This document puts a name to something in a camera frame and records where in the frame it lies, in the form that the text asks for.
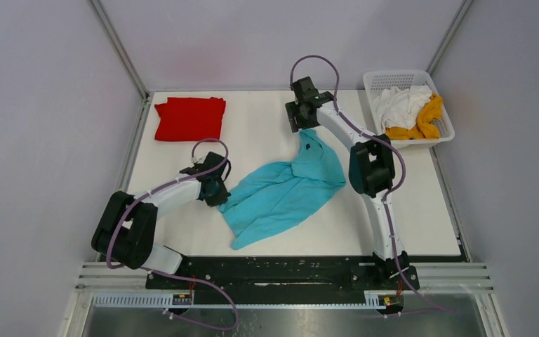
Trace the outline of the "teal t-shirt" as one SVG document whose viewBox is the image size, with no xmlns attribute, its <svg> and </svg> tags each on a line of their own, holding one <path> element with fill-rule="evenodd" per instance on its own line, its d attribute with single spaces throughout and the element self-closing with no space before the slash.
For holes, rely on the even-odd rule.
<svg viewBox="0 0 539 337">
<path fill-rule="evenodd" d="M 299 140 L 299 152 L 292 160 L 271 162 L 251 172 L 220 205 L 234 235 L 232 249 L 298 226 L 346 185 L 337 154 L 315 130 L 300 131 Z"/>
</svg>

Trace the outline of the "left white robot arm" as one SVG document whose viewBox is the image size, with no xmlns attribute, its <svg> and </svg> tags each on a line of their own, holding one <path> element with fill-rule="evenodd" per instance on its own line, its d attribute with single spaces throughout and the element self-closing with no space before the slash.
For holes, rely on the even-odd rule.
<svg viewBox="0 0 539 337">
<path fill-rule="evenodd" d="M 203 201 L 209 207 L 224 204 L 230 193 L 223 176 L 231 169 L 227 157 L 209 152 L 202 162 L 184 168 L 152 190 L 137 195 L 115 192 L 95 229 L 92 249 L 132 270 L 162 272 L 169 286 L 182 288 L 190 271 L 181 264 L 181 253 L 154 243 L 157 223 L 192 201 Z"/>
</svg>

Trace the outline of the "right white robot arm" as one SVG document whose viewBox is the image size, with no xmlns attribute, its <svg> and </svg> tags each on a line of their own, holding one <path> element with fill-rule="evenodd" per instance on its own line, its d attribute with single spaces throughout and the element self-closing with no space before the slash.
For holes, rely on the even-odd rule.
<svg viewBox="0 0 539 337">
<path fill-rule="evenodd" d="M 286 103 L 293 132 L 323 126 L 348 150 L 348 179 L 368 213 L 373 235 L 374 278 L 384 289 L 394 288 L 410 268 L 391 214 L 395 166 L 390 139 L 374 135 L 339 110 L 336 97 L 319 92 L 310 77 L 290 84 L 295 100 Z"/>
</svg>

